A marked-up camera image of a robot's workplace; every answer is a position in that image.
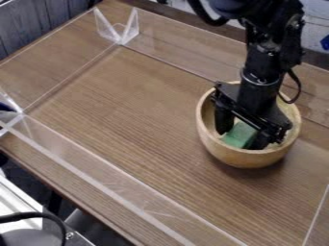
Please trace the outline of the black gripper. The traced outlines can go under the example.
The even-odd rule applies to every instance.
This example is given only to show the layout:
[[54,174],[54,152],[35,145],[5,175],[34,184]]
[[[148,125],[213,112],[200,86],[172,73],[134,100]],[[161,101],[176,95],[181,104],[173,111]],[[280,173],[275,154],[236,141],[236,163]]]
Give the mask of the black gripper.
[[235,126],[239,117],[251,128],[247,142],[249,150],[264,150],[272,143],[284,141],[293,123],[280,109],[277,99],[284,74],[261,77],[247,68],[237,84],[217,82],[212,101],[215,102],[215,125],[224,135]]

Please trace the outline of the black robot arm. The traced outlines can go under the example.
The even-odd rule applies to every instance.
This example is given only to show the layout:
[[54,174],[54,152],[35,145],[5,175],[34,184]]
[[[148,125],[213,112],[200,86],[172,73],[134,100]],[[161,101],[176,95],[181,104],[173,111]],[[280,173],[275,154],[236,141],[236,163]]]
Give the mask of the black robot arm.
[[215,126],[221,135],[236,131],[235,121],[252,128],[240,147],[263,150],[283,143],[293,123],[277,104],[285,77],[303,61],[304,4],[300,0],[209,0],[219,18],[212,18],[201,0],[188,0],[200,18],[212,26],[236,19],[247,28],[247,63],[237,84],[215,84]]

